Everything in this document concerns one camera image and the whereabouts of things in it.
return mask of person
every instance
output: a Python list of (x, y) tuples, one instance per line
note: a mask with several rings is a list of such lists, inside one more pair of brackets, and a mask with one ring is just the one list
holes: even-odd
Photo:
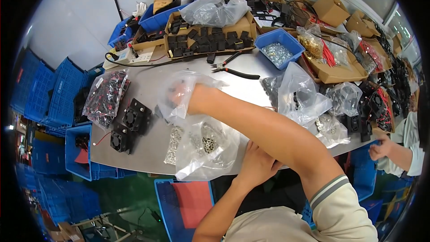
[(398, 177), (406, 172), (410, 177), (421, 175), (424, 151), (420, 148), (417, 112), (410, 112), (388, 137), (379, 138), (380, 145), (371, 145), (370, 158), (378, 161), (378, 170)]
[[(357, 193), (327, 148), (286, 116), (196, 84), (188, 114), (206, 114), (250, 140), (239, 175), (202, 219), (193, 241), (377, 241), (376, 228)], [(286, 206), (267, 207), (236, 217), (252, 189), (286, 164), (300, 176), (313, 209), (316, 230)]]

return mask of white label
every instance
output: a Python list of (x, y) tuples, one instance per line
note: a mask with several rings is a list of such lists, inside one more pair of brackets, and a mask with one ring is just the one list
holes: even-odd
[(76, 240), (79, 240), (80, 238), (78, 235), (71, 235), (70, 239), (72, 239), (72, 241), (76, 241)]
[(103, 82), (103, 78), (100, 78), (99, 81), (95, 84), (97, 89), (99, 88), (100, 84)]

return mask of gray table surface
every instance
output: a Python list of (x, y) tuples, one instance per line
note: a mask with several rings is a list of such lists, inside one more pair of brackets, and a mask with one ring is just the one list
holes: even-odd
[[(163, 56), (163, 54), (164, 50), (160, 49), (160, 47), (156, 47), (152, 58), (159, 58)], [(215, 63), (221, 63), (228, 57), (229, 56), (227, 55), (217, 56), (215, 58)], [(159, 61), (152, 62), (152, 64), (162, 63), (169, 60), (169, 58), (165, 57)], [(278, 70), (262, 53), (259, 53), (258, 49), (254, 49), (251, 54), (240, 55), (231, 61), (228, 64), (228, 67), (240, 72), (260, 75), (261, 78), (275, 76), (283, 72)], [(124, 109), (127, 107), (128, 99), (131, 101), (132, 98), (137, 99), (143, 105), (146, 105), (154, 111), (154, 107), (157, 104), (159, 84), (162, 84), (172, 73), (184, 69), (190, 69), (192, 71), (209, 75), (212, 78), (223, 80), (230, 85), (223, 89), (223, 91), (231, 96), (259, 106), (271, 106), (269, 97), (261, 87), (260, 81), (239, 78), (226, 72), (211, 73), (212, 68), (207, 64), (206, 58), (200, 58), (190, 62), (174, 63), (153, 68), (130, 67), (129, 79), (131, 80), (131, 84), (120, 105), (116, 120), (122, 119), (124, 116)], [(175, 166), (164, 163), (164, 158), (169, 146), (171, 128), (172, 127), (168, 126), (164, 120), (155, 119), (150, 131), (145, 136), (138, 138), (135, 143), (133, 153), (128, 155), (126, 153), (118, 153), (110, 147), (109, 135), (100, 142), (99, 145), (94, 146), (93, 143), (98, 142), (105, 135), (105, 131), (93, 125), (90, 141), (91, 161), (122, 169), (154, 174), (174, 175)], [(317, 133), (316, 127), (311, 127), (309, 130), (313, 134)], [(337, 156), (368, 143), (360, 142), (360, 134), (353, 134), (350, 137), (351, 142), (349, 144), (337, 145), (336, 147), (329, 149), (330, 153), (333, 156)], [(230, 171), (231, 175), (238, 174), (240, 171), (247, 142), (248, 138), (241, 135), (237, 159)]]

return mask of striped sleeve cuff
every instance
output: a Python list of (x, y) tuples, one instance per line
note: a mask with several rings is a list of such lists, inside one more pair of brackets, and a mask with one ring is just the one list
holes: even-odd
[(339, 175), (328, 182), (322, 187), (316, 194), (310, 199), (310, 207), (312, 210), (315, 208), (329, 195), (339, 189), (341, 186), (349, 183), (348, 177), (345, 174)]

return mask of wire cutter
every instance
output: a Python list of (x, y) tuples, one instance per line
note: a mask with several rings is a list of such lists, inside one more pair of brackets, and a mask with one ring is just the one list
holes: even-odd
[(212, 70), (212, 73), (219, 72), (219, 71), (225, 71), (225, 72), (231, 73), (231, 74), (236, 75), (236, 76), (241, 77), (241, 78), (259, 79), (260, 75), (245, 74), (245, 73), (224, 67), (227, 63), (229, 63), (230, 61), (232, 61), (234, 58), (238, 57), (241, 54), (242, 54), (242, 51), (238, 51), (235, 54), (233, 54), (232, 56), (230, 56), (226, 61), (224, 61), (222, 63), (218, 63), (218, 64), (212, 64), (211, 67), (216, 67), (216, 69)]

